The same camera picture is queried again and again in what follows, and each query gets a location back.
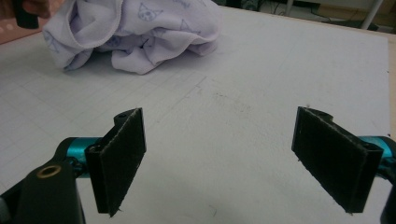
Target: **white table surface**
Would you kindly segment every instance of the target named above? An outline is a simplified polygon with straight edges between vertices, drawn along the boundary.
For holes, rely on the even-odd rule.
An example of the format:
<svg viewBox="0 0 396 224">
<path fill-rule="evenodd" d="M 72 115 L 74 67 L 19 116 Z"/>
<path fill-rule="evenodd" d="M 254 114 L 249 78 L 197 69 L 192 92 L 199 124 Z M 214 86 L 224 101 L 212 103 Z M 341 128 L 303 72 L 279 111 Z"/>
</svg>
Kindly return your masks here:
<svg viewBox="0 0 396 224">
<path fill-rule="evenodd" d="M 88 223 L 379 223 L 390 183 L 375 179 L 363 214 L 346 214 L 291 151 L 297 106 L 356 135 L 389 133 L 385 37 L 224 8 L 219 47 L 145 76 L 96 54 L 54 67 L 41 35 L 0 46 L 0 192 L 70 136 L 103 136 L 143 107 L 148 152 L 121 206 Z"/>
</svg>

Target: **white fabric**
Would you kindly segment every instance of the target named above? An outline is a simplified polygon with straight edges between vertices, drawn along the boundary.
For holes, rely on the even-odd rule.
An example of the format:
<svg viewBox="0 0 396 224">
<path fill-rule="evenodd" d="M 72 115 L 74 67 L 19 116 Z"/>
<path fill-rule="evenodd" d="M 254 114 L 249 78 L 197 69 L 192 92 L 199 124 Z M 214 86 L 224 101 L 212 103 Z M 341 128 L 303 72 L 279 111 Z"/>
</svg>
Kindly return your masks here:
<svg viewBox="0 0 396 224">
<path fill-rule="evenodd" d="M 58 67 L 81 67 L 93 50 L 112 50 L 112 64 L 145 74 L 186 49 L 216 47 L 221 13 L 210 0 L 68 0 L 43 35 Z"/>
</svg>

